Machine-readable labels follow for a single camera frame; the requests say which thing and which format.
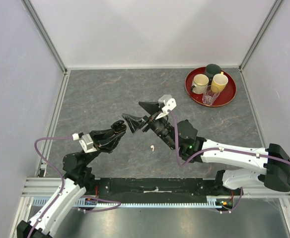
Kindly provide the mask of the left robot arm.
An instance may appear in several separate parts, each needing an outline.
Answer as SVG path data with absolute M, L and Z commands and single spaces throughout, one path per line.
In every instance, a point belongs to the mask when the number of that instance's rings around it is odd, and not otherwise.
M 61 182 L 48 202 L 29 221 L 22 220 L 16 227 L 19 238 L 52 238 L 73 205 L 84 195 L 95 190 L 95 176 L 88 164 L 101 153 L 112 153 L 127 126 L 122 120 L 113 123 L 110 129 L 74 133 L 68 140 L 78 141 L 82 150 L 64 156 Z

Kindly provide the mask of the black earbud charging case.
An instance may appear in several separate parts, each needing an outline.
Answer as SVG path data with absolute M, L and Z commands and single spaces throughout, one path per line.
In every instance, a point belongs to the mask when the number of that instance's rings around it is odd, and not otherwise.
M 124 120 L 118 120 L 111 125 L 111 129 L 114 131 L 115 134 L 119 134 L 121 132 L 126 132 L 127 126 Z

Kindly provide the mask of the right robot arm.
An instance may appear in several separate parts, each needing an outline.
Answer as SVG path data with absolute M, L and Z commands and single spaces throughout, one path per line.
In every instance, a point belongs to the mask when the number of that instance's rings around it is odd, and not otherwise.
M 139 102 L 149 116 L 136 117 L 123 114 L 132 133 L 152 130 L 170 149 L 175 150 L 177 162 L 220 163 L 238 167 L 237 170 L 217 172 L 213 184 L 219 195 L 231 189 L 264 186 L 268 189 L 290 191 L 290 157 L 278 144 L 267 148 L 247 148 L 221 144 L 198 136 L 198 131 L 188 120 L 175 124 L 168 122 L 174 100 L 165 106 L 159 103 Z

